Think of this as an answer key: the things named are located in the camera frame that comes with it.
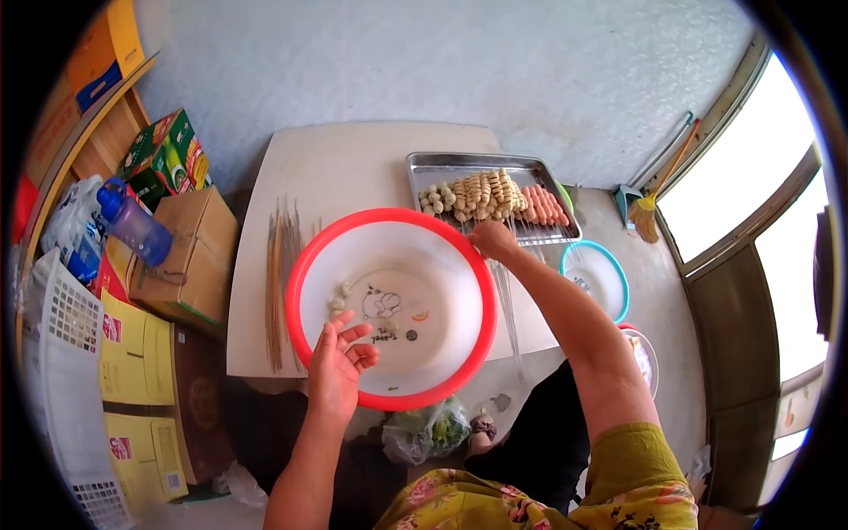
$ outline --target white plastic basket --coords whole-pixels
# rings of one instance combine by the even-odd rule
[[[33,266],[25,293],[23,371],[36,426],[82,510],[102,530],[134,525],[109,460],[98,364],[103,304],[62,265]]]

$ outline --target floor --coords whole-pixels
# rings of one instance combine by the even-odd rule
[[[656,408],[668,443],[686,472],[693,454],[706,442],[706,402],[695,325],[672,255],[663,240],[650,245],[635,233],[628,233],[608,192],[580,188],[571,190],[571,194],[584,237],[608,248],[627,275],[631,303],[625,321],[644,333],[657,353],[660,383]],[[241,201],[229,199],[238,215]],[[545,261],[558,268],[563,247],[546,247]],[[501,359],[485,363],[457,393],[471,414],[485,408],[497,422],[500,436],[509,430],[533,386],[547,377],[564,357],[554,348],[526,354],[522,359],[524,383],[518,381],[513,359]],[[256,380],[250,384],[271,393],[293,385],[290,381],[273,380]],[[351,438],[364,434],[382,419],[382,412],[358,409],[347,435]],[[410,470],[410,478],[429,467],[442,465],[441,462],[428,464]],[[585,473],[578,485],[579,494],[584,493],[584,480]],[[155,522],[157,527],[211,529],[235,525],[259,528],[263,511],[227,497],[193,505],[165,505],[154,513],[150,524]]]

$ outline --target black pants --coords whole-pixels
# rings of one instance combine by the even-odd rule
[[[238,462],[271,495],[292,457],[306,417],[300,392],[269,395],[237,377],[226,381],[226,429]],[[380,444],[342,443],[333,484],[330,528],[373,528],[406,486],[406,466],[394,464]]]
[[[466,469],[567,514],[588,464],[586,419],[566,360],[530,393],[506,441],[469,457]]]
[[[226,381],[226,425],[239,463],[271,494],[292,457],[306,416],[300,392],[269,395],[237,377]],[[485,455],[466,460],[480,478],[510,484],[561,513],[589,463],[589,436],[568,361],[536,385],[510,436]],[[406,485],[406,466],[379,444],[344,442],[333,484],[330,528],[371,528]]]

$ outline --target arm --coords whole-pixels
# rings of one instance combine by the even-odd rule
[[[292,458],[271,490],[265,530],[327,528],[332,486],[344,430],[356,410],[360,374],[377,363],[371,344],[350,343],[371,332],[370,324],[342,331],[354,317],[344,311],[324,325],[310,362],[309,404]]]
[[[518,247],[500,223],[477,225],[469,239],[484,255],[503,263],[541,310],[571,362],[590,441],[630,421],[660,425],[633,348],[580,287]]]
[[[292,458],[274,484],[265,530],[272,528],[327,528],[332,505],[338,451],[344,428],[306,411]]]

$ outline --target slipper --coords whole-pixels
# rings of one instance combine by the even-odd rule
[[[494,420],[492,416],[486,414],[486,410],[480,410],[480,416],[477,416],[473,420],[471,420],[471,434],[477,434],[478,432],[485,432],[488,436],[489,441],[494,440],[496,434],[498,434],[498,428],[494,425]]]

